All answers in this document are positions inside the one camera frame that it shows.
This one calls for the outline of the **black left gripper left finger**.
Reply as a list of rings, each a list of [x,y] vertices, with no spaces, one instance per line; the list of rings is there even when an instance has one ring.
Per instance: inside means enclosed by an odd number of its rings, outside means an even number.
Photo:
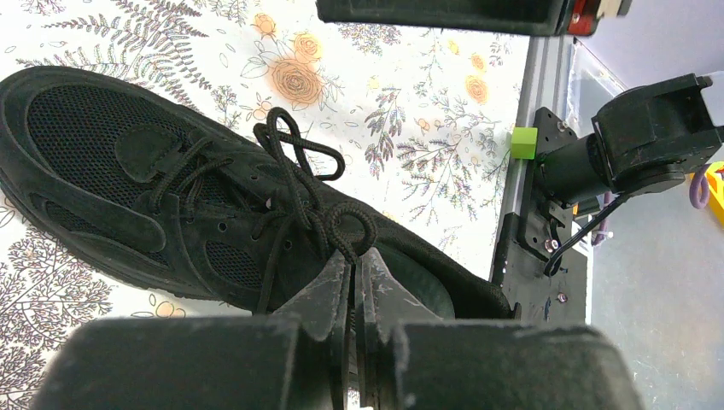
[[[352,268],[335,254],[275,313],[102,319],[73,332],[35,409],[343,409]]]

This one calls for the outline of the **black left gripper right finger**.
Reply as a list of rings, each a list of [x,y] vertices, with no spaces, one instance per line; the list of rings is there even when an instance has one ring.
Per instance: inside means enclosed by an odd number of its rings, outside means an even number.
[[[443,319],[376,249],[355,268],[359,399],[375,409],[641,409],[621,353],[586,325]]]

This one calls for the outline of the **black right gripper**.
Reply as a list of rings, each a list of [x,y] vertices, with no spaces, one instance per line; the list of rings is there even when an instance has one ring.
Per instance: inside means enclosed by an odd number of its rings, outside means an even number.
[[[318,0],[324,22],[424,26],[536,37],[590,37],[632,0]]]

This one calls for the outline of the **black shoelace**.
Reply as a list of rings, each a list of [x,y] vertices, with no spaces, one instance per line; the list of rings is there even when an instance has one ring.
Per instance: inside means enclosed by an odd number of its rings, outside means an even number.
[[[277,162],[289,195],[288,207],[273,208],[258,220],[251,231],[251,238],[259,240],[267,225],[283,219],[272,242],[262,275],[260,298],[253,310],[253,314],[265,314],[268,312],[283,241],[293,224],[317,235],[318,248],[323,255],[331,256],[335,249],[345,261],[353,265],[372,248],[377,239],[377,225],[371,215],[355,203],[340,202],[331,207],[324,204],[316,183],[340,178],[345,170],[344,160],[336,150],[304,139],[296,121],[286,109],[271,108],[266,123],[255,124],[253,133],[266,153]],[[307,149],[333,158],[337,164],[336,171],[330,175],[313,174],[305,154]]]

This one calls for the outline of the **black sneaker shoe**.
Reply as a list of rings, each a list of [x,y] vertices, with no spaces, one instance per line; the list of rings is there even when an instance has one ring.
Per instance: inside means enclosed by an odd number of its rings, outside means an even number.
[[[305,154],[313,174],[336,171],[333,158]],[[371,215],[372,249],[427,309],[443,318],[512,317],[498,286],[332,181],[316,183],[324,204],[352,202]],[[273,208],[289,206],[283,173],[255,136],[241,138],[142,87],[70,67],[26,68],[2,81],[1,186],[34,225],[110,276],[250,312],[283,219],[259,240],[251,231]],[[267,313],[332,255],[320,252],[314,232],[293,224]]]

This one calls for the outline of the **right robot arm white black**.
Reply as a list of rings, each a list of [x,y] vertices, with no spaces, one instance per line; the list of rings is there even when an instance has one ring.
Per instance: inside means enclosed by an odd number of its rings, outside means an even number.
[[[604,17],[602,1],[320,1],[326,22],[429,26],[554,38],[589,36]],[[606,103],[593,131],[555,132],[555,116],[536,114],[534,153],[524,155],[533,193],[561,208],[596,195],[614,199],[583,231],[590,233],[627,199],[678,185],[723,145],[714,74],[687,74],[633,88]]]

